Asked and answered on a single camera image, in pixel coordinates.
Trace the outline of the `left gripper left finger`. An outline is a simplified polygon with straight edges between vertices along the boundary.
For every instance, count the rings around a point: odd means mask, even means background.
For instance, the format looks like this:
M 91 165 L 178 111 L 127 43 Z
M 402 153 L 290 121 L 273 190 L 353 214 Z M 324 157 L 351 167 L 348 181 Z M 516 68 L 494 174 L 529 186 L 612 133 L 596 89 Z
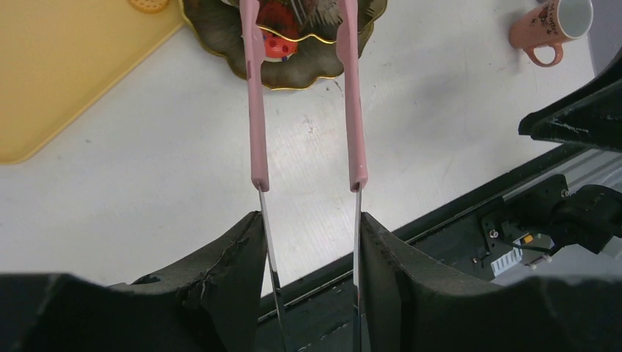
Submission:
M 1 275 L 3 351 L 252 351 L 267 256 L 253 211 L 131 284 Z

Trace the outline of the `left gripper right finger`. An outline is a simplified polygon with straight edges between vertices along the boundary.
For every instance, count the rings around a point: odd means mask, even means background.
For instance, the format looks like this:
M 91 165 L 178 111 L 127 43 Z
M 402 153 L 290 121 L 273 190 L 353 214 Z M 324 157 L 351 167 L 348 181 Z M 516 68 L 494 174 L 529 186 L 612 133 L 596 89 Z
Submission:
M 372 351 L 619 351 L 621 282 L 531 276 L 496 285 L 448 267 L 361 216 Z

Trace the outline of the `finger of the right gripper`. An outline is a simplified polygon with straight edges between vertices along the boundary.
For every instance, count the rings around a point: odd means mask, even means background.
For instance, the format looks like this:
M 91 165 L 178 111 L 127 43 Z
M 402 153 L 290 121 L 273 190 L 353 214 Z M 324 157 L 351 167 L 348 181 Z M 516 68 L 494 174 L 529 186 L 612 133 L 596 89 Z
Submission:
M 528 114 L 518 132 L 536 141 L 621 151 L 621 52 L 592 81 Z

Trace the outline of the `pink handled metal tongs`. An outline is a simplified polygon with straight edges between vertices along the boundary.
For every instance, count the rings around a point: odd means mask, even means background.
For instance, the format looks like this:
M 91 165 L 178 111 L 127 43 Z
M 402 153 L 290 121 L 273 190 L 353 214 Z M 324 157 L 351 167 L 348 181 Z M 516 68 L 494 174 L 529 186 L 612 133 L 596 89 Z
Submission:
M 337 30 L 337 58 L 344 67 L 345 80 L 345 122 L 348 144 L 348 165 L 350 189 L 356 195 L 354 212 L 354 249 L 353 249 L 353 323 L 352 349 L 362 350 L 362 311 L 360 283 L 362 190 L 368 180 L 365 140 L 363 133 L 362 106 L 359 86 L 358 52 L 358 3 L 357 1 L 339 1 L 343 22 Z M 251 161 L 251 181 L 257 189 L 260 200 L 260 212 L 263 217 L 264 237 L 268 245 L 268 264 L 271 272 L 273 297 L 277 309 L 277 318 L 282 332 L 284 349 L 290 349 L 285 324 L 285 303 L 279 282 L 274 243 L 269 227 L 265 193 L 269 190 L 268 159 L 266 149 L 266 121 L 263 105 L 263 85 L 261 82 L 261 64 L 265 55 L 263 34 L 256 24 L 260 9 L 258 1 L 240 1 L 242 38 L 246 60 L 246 82 L 249 104 L 249 142 Z

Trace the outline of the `yellow serving tray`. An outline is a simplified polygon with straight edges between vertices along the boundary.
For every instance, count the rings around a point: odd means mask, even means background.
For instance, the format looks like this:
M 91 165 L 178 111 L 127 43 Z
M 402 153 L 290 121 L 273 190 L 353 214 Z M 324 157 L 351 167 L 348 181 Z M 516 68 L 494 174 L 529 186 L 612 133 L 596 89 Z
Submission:
M 31 158 L 183 23 L 178 1 L 3 1 L 1 162 Z

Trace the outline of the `red strawberry tart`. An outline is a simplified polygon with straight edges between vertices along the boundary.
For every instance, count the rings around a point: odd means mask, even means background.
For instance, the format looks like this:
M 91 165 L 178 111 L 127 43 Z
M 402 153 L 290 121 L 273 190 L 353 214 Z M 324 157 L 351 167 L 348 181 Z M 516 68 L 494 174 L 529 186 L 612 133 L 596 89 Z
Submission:
M 289 1 L 259 1 L 256 24 L 261 28 L 265 62 L 285 62 L 298 53 L 299 22 Z

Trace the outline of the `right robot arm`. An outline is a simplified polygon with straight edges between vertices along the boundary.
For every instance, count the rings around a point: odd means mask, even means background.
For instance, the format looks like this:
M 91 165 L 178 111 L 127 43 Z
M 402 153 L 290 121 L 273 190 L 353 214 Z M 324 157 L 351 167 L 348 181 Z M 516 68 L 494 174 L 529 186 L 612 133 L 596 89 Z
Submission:
M 621 55 L 577 91 L 519 123 L 519 134 L 536 141 L 559 142 L 621 151 Z M 612 237 L 621 236 L 621 193 L 586 185 L 557 201 L 528 196 L 517 204 L 520 226 L 548 235 L 552 255 L 579 244 L 598 254 Z

